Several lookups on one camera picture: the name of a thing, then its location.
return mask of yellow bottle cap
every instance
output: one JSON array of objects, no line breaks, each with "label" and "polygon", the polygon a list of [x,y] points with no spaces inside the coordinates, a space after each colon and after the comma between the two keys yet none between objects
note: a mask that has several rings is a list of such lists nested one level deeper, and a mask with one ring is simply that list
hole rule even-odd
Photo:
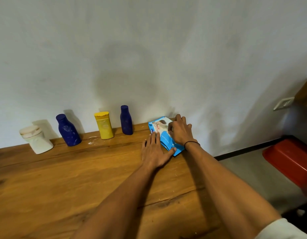
[{"label": "yellow bottle cap", "polygon": [[96,120],[106,119],[109,118],[109,112],[97,112],[94,114],[94,116]]}]

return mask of black wrist band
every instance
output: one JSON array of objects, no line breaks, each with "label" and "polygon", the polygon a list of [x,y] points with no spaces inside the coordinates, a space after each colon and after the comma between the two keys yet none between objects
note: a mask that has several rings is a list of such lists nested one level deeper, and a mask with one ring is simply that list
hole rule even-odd
[{"label": "black wrist band", "polygon": [[195,142],[195,141],[187,141],[187,142],[185,142],[185,144],[183,145],[183,146],[184,146],[184,149],[186,149],[186,144],[187,144],[188,142]]}]

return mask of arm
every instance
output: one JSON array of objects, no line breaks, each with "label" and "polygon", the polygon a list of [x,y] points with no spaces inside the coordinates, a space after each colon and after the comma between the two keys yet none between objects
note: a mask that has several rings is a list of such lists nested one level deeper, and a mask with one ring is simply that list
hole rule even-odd
[{"label": "arm", "polygon": [[280,214],[247,183],[223,167],[204,151],[191,132],[191,124],[179,114],[169,124],[169,133],[176,143],[185,145],[203,174],[203,180],[215,207],[235,239],[253,239]]},{"label": "arm", "polygon": [[142,165],[100,203],[72,239],[123,238],[154,170],[164,165],[175,151],[164,154],[160,134],[157,137],[155,132],[150,134],[142,143]]}]

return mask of white shirt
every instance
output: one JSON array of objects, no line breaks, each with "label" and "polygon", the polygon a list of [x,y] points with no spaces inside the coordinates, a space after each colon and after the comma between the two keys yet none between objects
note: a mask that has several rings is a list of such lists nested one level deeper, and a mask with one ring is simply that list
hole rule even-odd
[{"label": "white shirt", "polygon": [[307,239],[307,234],[282,218],[264,228],[255,239]]}]

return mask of hand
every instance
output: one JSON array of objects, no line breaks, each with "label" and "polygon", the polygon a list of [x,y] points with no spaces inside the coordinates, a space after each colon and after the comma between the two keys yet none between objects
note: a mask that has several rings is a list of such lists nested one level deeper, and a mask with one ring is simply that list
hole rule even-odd
[{"label": "hand", "polygon": [[180,114],[177,114],[175,118],[176,120],[170,122],[168,126],[168,132],[173,140],[182,146],[188,141],[198,142],[193,138],[191,131],[192,125],[187,125],[186,118],[181,117]]},{"label": "hand", "polygon": [[164,165],[169,158],[175,153],[177,149],[172,148],[167,153],[163,153],[160,144],[160,133],[153,132],[150,134],[147,140],[142,143],[141,157],[143,165],[150,166],[153,169]]}]

